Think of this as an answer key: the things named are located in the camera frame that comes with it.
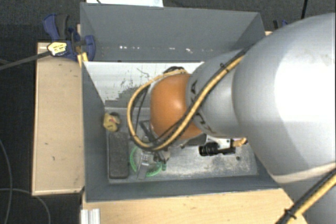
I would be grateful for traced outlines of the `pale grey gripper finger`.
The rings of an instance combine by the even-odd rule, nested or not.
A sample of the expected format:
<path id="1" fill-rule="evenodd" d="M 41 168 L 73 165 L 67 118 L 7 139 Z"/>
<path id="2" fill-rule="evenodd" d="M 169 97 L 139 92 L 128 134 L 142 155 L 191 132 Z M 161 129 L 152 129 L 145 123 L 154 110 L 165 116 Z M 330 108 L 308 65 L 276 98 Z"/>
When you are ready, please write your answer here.
<path id="1" fill-rule="evenodd" d="M 141 154 L 137 167 L 137 179 L 144 180 L 150 167 L 150 155 Z"/>

